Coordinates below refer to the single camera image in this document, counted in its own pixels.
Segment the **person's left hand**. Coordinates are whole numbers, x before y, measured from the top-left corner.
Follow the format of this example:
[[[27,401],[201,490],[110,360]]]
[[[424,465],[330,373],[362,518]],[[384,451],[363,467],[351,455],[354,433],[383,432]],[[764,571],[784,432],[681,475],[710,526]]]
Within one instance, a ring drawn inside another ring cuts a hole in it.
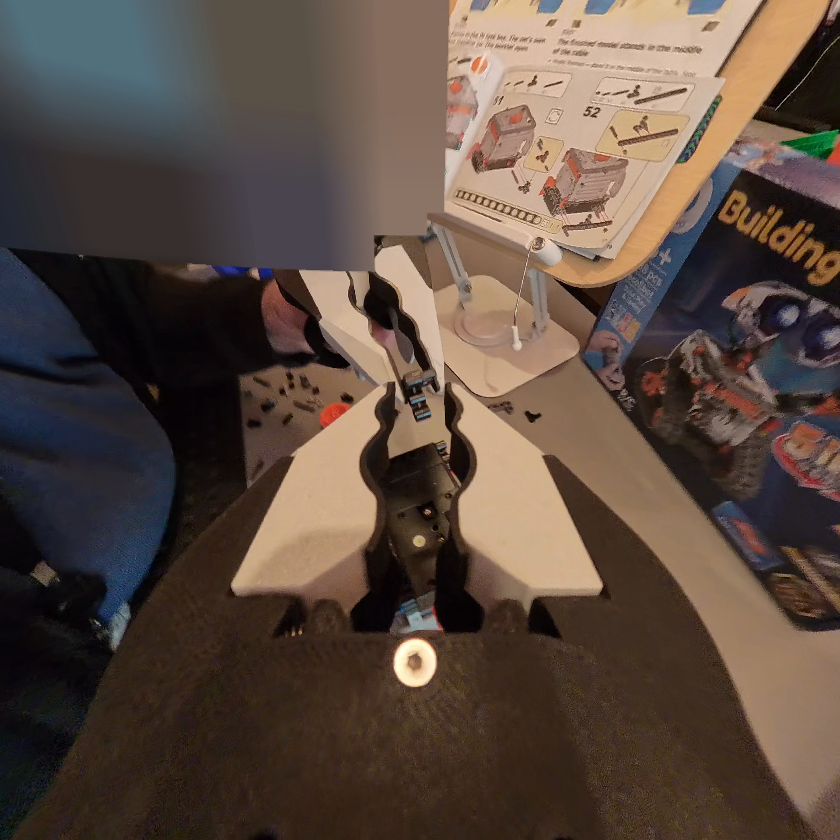
[[[308,339],[309,314],[284,297],[273,280],[266,284],[260,299],[261,317],[267,340],[279,355],[315,355]]]

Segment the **toy robot model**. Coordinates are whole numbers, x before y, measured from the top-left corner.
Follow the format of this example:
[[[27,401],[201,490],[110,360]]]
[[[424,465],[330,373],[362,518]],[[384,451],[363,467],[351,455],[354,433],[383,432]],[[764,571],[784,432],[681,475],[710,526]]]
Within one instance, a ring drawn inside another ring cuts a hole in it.
[[[430,613],[448,633],[475,631],[481,610],[466,593],[466,549],[451,534],[459,481],[446,442],[393,457],[382,489],[398,605],[406,612],[412,602],[416,613]]]

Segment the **book stand with wooden board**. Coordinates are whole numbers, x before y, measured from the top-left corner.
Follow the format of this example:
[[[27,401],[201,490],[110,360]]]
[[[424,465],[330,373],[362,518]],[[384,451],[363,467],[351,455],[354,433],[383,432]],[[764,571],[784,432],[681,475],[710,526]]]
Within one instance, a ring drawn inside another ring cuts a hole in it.
[[[696,198],[711,171],[822,22],[831,2],[763,2],[716,77],[722,87],[677,163],[617,256],[591,257],[537,237],[499,241],[442,214],[433,229],[454,282],[435,293],[446,364],[478,396],[496,400],[573,358],[577,340],[550,318],[550,278],[584,289],[628,276],[650,257]],[[510,67],[489,50],[452,47],[448,37],[444,197],[477,88]]]

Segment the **white instruction booklet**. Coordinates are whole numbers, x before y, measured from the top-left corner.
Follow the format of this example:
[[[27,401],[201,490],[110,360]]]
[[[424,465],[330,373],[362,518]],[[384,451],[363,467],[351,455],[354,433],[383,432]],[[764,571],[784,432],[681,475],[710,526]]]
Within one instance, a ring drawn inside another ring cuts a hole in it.
[[[722,87],[612,66],[505,67],[448,176],[445,213],[502,242],[613,259]]]

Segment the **black beam with blue pins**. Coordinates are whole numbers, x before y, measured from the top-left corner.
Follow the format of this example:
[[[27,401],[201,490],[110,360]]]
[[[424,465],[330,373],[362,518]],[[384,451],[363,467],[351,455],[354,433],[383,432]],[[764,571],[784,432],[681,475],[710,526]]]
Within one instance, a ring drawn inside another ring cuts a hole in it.
[[[402,393],[405,404],[411,409],[414,421],[421,423],[431,417],[427,403],[427,391],[438,393],[440,386],[434,369],[414,369],[402,377]]]

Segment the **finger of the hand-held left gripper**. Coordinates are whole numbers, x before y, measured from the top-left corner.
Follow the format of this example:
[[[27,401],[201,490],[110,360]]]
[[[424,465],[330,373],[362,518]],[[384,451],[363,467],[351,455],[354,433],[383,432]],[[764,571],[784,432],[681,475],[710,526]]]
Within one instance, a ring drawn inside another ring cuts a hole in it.
[[[317,311],[315,318],[330,346],[375,385],[396,380],[392,359],[374,336],[355,287],[360,272],[301,270],[301,279]]]
[[[410,370],[433,371],[437,387],[445,385],[445,352],[434,294],[402,246],[387,246],[374,258],[376,274],[395,289],[398,304],[390,308],[393,336],[385,339],[397,378]]]

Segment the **robot kit box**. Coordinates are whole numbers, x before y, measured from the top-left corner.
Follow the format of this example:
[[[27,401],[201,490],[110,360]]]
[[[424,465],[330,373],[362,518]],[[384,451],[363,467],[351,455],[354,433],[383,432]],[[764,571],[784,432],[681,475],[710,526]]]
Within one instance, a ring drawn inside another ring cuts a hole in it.
[[[582,355],[793,624],[838,630],[838,166],[739,139]]]

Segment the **green plastic object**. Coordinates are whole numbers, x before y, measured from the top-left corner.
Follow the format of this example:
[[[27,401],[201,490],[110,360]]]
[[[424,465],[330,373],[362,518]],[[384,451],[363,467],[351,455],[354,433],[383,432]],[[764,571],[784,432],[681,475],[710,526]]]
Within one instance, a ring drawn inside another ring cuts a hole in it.
[[[829,129],[799,138],[783,140],[781,144],[818,160],[827,161],[834,153],[838,136],[839,131],[837,129]]]

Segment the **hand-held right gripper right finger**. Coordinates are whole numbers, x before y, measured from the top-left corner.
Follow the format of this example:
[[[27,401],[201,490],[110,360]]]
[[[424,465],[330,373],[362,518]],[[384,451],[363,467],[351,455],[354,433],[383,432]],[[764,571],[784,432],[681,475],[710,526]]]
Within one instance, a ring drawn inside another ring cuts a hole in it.
[[[438,552],[438,621],[474,633],[499,606],[598,597],[604,583],[546,455],[463,386],[447,383],[448,465],[457,489]]]

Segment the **person's clothed body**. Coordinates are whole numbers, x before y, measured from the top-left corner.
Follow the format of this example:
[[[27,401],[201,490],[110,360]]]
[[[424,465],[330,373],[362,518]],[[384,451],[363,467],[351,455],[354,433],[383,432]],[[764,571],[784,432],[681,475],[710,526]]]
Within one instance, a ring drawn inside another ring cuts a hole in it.
[[[170,518],[172,447],[57,294],[6,248],[1,461],[2,499],[43,561],[104,585],[103,623],[127,617]]]

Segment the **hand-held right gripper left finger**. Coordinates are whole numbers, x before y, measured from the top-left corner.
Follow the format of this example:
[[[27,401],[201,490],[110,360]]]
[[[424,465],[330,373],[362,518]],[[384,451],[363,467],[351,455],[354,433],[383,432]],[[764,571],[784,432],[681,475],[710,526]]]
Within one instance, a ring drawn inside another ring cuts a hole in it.
[[[231,581],[235,596],[285,596],[304,614],[332,602],[358,631],[390,630],[397,561],[380,483],[395,403],[394,384],[375,387],[287,460]]]

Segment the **person's left forearm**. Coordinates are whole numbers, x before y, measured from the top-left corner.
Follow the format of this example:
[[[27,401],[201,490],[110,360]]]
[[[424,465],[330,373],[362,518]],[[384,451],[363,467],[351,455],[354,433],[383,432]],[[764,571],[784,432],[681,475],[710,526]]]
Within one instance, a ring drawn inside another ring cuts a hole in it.
[[[276,288],[247,276],[201,282],[143,269],[134,305],[154,370],[199,383],[278,362],[264,318],[264,297]]]

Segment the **large printed instruction sheet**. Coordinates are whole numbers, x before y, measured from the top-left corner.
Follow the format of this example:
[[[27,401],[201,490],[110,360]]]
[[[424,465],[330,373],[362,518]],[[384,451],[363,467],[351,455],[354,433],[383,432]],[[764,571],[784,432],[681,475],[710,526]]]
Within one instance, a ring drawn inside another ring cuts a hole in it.
[[[714,77],[762,1],[464,1],[452,47],[489,50],[508,66]]]

